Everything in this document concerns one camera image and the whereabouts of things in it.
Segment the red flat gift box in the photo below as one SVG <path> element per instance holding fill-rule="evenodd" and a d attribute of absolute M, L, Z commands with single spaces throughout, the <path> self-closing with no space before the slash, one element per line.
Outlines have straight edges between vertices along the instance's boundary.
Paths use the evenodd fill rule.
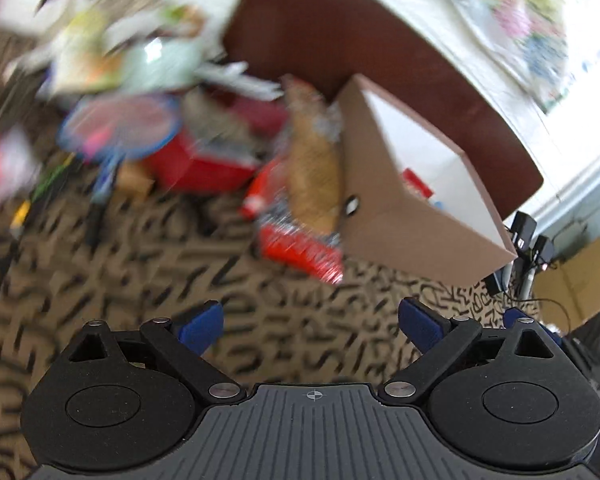
<path fill-rule="evenodd" d="M 204 148 L 185 128 L 142 164 L 163 188 L 198 195 L 235 192 L 260 167 L 257 160 L 224 148 Z"/>

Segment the pink cardboard storage box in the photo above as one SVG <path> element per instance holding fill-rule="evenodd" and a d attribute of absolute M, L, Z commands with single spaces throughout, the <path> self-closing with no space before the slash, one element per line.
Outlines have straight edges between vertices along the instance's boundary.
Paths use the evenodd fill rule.
<path fill-rule="evenodd" d="M 362 75 L 342 88 L 337 105 L 348 256 L 454 286 L 476 284 L 515 259 L 459 146 Z"/>

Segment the brown wooden chair back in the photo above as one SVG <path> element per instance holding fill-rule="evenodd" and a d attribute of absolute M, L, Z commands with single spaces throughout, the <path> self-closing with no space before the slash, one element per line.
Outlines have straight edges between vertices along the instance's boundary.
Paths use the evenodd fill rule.
<path fill-rule="evenodd" d="M 293 74 L 327 99 L 366 76 L 469 156 L 502 217 L 543 179 L 512 127 L 452 64 L 375 0 L 242 0 L 224 38 L 263 79 Z"/>

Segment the insoles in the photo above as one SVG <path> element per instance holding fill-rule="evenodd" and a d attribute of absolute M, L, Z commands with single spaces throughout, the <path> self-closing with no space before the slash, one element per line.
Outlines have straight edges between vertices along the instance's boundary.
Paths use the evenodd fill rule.
<path fill-rule="evenodd" d="M 256 227 L 257 254 L 318 280 L 343 278 L 342 120 L 312 84 L 283 76 L 285 129 L 242 203 Z"/>

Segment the letter-patterned tablecloth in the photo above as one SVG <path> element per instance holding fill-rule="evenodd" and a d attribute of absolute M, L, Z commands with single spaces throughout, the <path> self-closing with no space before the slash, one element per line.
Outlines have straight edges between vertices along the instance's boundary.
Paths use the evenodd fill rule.
<path fill-rule="evenodd" d="M 117 198 L 104 239 L 91 250 L 83 232 L 94 177 L 88 167 L 74 174 L 18 248 L 9 236 L 18 202 L 0 206 L 0 479 L 32 468 L 19 430 L 23 400 L 94 318 L 134 330 L 221 301 L 225 332 L 207 358 L 245 385 L 382 382 L 417 356 L 396 325 L 406 296 L 445 316 L 502 322 L 501 301 L 482 285 L 457 288 L 351 259 L 332 287 L 260 260 L 236 195 L 210 202 L 218 227 L 209 237 L 197 233 L 181 195 Z"/>

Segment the golden rectangular box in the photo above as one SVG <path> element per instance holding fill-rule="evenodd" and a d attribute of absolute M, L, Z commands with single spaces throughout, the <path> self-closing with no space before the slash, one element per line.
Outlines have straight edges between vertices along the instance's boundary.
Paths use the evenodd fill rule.
<path fill-rule="evenodd" d="M 117 174 L 114 189 L 132 200 L 143 202 L 155 186 L 155 180 L 141 164 L 124 162 Z"/>

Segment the green patterned tape roll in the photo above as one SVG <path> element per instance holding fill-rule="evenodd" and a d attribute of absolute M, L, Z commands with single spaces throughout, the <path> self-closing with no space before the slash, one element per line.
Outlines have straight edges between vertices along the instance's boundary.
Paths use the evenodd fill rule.
<path fill-rule="evenodd" d="M 204 62 L 199 39 L 155 38 L 124 51 L 120 90 L 126 93 L 180 91 L 196 84 Z"/>

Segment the floral fabric on wall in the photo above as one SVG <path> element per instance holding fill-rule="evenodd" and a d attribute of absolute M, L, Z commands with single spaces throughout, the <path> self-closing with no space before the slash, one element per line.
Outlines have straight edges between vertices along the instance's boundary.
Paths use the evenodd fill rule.
<path fill-rule="evenodd" d="M 576 49 L 565 0 L 449 0 L 478 45 L 543 113 L 567 94 Z"/>

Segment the brown cardboard box on floor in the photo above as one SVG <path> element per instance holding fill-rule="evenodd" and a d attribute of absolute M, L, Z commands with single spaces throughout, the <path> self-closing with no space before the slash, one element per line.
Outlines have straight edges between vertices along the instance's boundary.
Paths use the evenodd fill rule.
<path fill-rule="evenodd" d="M 542 321 L 565 335 L 600 313 L 600 238 L 541 272 L 532 288 Z"/>

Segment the pink item in plastic bag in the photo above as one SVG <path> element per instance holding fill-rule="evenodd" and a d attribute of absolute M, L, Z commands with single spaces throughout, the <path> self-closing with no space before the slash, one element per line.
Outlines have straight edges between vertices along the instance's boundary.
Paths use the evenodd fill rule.
<path fill-rule="evenodd" d="M 0 203 L 21 191 L 30 191 L 42 165 L 23 128 L 14 127 L 0 137 Z"/>

